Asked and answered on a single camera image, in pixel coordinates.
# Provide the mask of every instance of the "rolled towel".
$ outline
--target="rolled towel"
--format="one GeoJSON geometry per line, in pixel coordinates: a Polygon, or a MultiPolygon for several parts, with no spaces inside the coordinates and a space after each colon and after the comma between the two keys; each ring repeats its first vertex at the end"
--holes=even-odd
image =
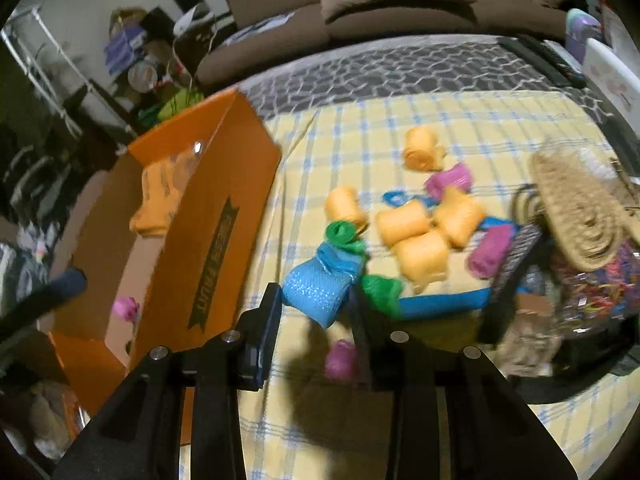
{"type": "Polygon", "coordinates": [[[400,240],[423,235],[431,229],[431,216],[419,200],[409,200],[396,209],[376,215],[378,235],[391,248],[400,240]]]}
{"type": "Polygon", "coordinates": [[[355,224],[358,233],[367,227],[367,214],[360,208],[358,194],[351,186],[332,190],[324,202],[324,212],[331,222],[346,220],[355,224]]]}
{"type": "Polygon", "coordinates": [[[449,243],[438,229],[402,240],[394,246],[400,272],[419,294],[429,283],[447,279],[449,243]]]}
{"type": "Polygon", "coordinates": [[[402,293],[400,280],[377,274],[367,274],[360,280],[360,285],[373,307],[388,316],[396,317],[398,298],[402,293]]]}
{"type": "Polygon", "coordinates": [[[323,242],[316,256],[291,269],[282,282],[285,304],[329,328],[352,283],[360,278],[364,257],[323,242]]]}
{"type": "Polygon", "coordinates": [[[455,186],[444,189],[442,202],[433,211],[434,223],[459,249],[466,247],[485,216],[482,205],[455,186]]]}
{"type": "Polygon", "coordinates": [[[440,202],[442,193],[447,186],[456,186],[468,193],[471,190],[473,179],[471,173],[462,162],[457,163],[447,171],[440,171],[431,176],[425,183],[424,189],[433,199],[440,202]]]}
{"type": "Polygon", "coordinates": [[[329,242],[322,242],[316,251],[316,258],[324,265],[327,272],[345,274],[355,283],[362,274],[365,259],[359,254],[336,249],[329,242]]]}
{"type": "Polygon", "coordinates": [[[358,238],[356,225],[340,220],[331,222],[324,231],[324,237],[334,247],[352,254],[364,254],[367,245],[358,238]]]}
{"type": "Polygon", "coordinates": [[[324,360],[324,376],[329,380],[351,382],[358,376],[358,351],[346,339],[334,343],[324,360]]]}
{"type": "Polygon", "coordinates": [[[512,225],[504,224],[490,228],[466,260],[471,273],[481,280],[492,278],[511,245],[515,233],[512,225]]]}
{"type": "Polygon", "coordinates": [[[441,170],[446,152],[437,144],[438,134],[431,126],[414,126],[404,135],[404,165],[415,171],[441,170]]]}
{"type": "Polygon", "coordinates": [[[300,264],[282,282],[285,304],[306,314],[323,328],[329,328],[340,311],[351,286],[351,277],[327,272],[318,258],[300,264]]]}

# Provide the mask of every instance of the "blue strap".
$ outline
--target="blue strap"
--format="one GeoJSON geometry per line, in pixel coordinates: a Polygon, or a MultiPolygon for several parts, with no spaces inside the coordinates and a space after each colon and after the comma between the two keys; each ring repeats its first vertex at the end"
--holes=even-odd
{"type": "MultiPolygon", "coordinates": [[[[450,316],[484,308],[489,300],[491,288],[480,288],[459,294],[433,294],[401,298],[398,309],[399,319],[431,319],[450,316]]],[[[517,292],[528,292],[519,287],[517,292]]]]}

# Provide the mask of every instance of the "orange cardboard box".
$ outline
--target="orange cardboard box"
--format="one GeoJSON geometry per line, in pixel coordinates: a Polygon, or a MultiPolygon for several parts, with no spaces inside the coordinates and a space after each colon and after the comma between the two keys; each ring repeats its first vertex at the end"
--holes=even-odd
{"type": "MultiPolygon", "coordinates": [[[[55,314],[50,332],[89,414],[153,347],[194,348],[232,326],[280,156],[244,96],[230,90],[155,127],[119,158],[73,253],[87,291],[55,314]],[[196,142],[204,151],[167,236],[137,237],[129,219],[142,203],[142,169],[196,142]],[[143,303],[135,334],[111,315],[123,294],[143,303]]],[[[184,413],[188,442],[188,400],[184,413]]]]}

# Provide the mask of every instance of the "orange rolled towel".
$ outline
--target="orange rolled towel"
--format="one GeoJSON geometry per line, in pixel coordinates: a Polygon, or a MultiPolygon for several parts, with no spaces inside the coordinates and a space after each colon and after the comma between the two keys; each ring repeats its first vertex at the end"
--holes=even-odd
{"type": "Polygon", "coordinates": [[[445,149],[430,126],[414,126],[404,134],[404,165],[409,170],[439,171],[444,168],[445,149]]]}
{"type": "Polygon", "coordinates": [[[358,194],[351,186],[340,186],[332,190],[324,202],[324,212],[331,222],[346,220],[355,224],[359,233],[364,231],[369,222],[367,214],[358,204],[358,194]]]}
{"type": "Polygon", "coordinates": [[[394,246],[402,275],[414,284],[419,294],[429,283],[447,279],[449,243],[438,229],[402,240],[394,246]]]}
{"type": "Polygon", "coordinates": [[[442,202],[433,211],[433,221],[452,246],[464,249],[486,216],[482,205],[455,186],[447,186],[442,202]]]}
{"type": "Polygon", "coordinates": [[[431,216],[419,200],[409,200],[399,208],[381,211],[376,225],[382,243],[391,248],[401,240],[423,235],[431,229],[431,216]]]}

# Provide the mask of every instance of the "blue towel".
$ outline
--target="blue towel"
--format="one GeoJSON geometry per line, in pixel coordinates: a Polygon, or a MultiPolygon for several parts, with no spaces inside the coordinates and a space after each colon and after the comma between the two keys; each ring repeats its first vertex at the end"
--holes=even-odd
{"type": "Polygon", "coordinates": [[[316,256],[293,269],[282,282],[284,303],[329,328],[351,287],[360,278],[364,257],[323,242],[316,256]]]}
{"type": "Polygon", "coordinates": [[[320,244],[316,257],[328,273],[347,274],[351,278],[351,283],[358,281],[364,268],[364,258],[361,255],[337,249],[329,242],[320,244]]]}

